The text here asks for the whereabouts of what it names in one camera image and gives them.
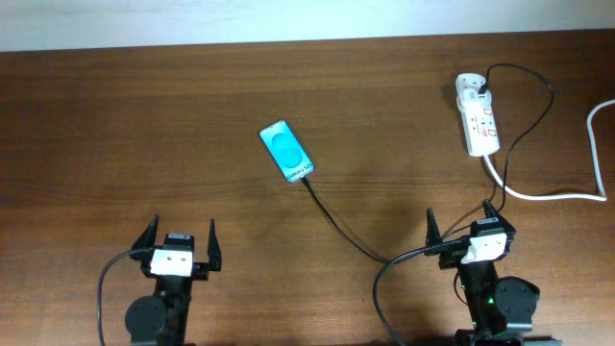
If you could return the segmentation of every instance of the blue rectangular object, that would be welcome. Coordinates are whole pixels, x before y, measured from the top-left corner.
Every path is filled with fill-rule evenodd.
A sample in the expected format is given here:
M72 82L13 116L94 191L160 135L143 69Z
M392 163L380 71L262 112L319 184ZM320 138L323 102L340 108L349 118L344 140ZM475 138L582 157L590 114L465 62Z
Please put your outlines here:
M260 138L289 183L305 177L314 165L283 120L260 131Z

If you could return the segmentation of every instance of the wood grain surface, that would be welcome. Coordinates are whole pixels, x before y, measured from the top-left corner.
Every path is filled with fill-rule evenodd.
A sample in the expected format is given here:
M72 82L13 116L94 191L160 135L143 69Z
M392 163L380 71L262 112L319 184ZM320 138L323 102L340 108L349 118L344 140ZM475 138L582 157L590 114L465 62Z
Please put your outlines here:
M455 77L517 62L544 74L553 111L516 149L518 191L596 192L587 113L615 98L615 31L399 37L302 43L0 54L2 345L96 345L96 282L154 213L159 239L216 219L224 269L195 283L186 340L206 345L378 345L381 266L288 184L258 131L285 119L315 164L316 193L349 232L394 257L481 217L494 193L468 156ZM540 82L494 70L504 150L548 101ZM533 335L615 344L615 107L594 120L606 203L510 197L517 227L499 274L537 284ZM500 191L494 204L501 200ZM454 271L420 258L392 269L381 304L408 341L471 328ZM104 287L109 345L154 281L116 264Z

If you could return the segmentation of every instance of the electrical outlet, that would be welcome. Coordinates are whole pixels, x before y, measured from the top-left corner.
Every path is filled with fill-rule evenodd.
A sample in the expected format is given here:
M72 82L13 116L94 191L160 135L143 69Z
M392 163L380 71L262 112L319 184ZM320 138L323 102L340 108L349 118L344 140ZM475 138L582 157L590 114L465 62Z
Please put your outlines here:
M485 79L475 73L460 74L456 81L457 107L461 112L468 153L473 157L491 155L500 150L496 121L491 109L491 92L479 94Z

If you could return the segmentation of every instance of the power strip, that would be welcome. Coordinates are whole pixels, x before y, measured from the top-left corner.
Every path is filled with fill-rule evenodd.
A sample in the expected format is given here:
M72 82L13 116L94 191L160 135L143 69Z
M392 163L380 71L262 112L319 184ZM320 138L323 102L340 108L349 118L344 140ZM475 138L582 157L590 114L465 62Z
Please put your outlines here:
M465 132L468 153L473 157L491 155L500 150L496 121L491 109L491 92L479 94L485 79L475 73L460 74L456 81L457 107Z

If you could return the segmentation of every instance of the power strip switch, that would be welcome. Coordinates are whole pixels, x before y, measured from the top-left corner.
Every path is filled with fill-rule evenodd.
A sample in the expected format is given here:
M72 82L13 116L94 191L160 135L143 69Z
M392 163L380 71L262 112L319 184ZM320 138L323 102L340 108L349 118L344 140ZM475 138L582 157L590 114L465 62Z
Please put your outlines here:
M456 81L457 107L465 132L468 153L473 157L491 155L500 150L496 121L491 109L491 92L479 94L485 79L475 73L460 74Z

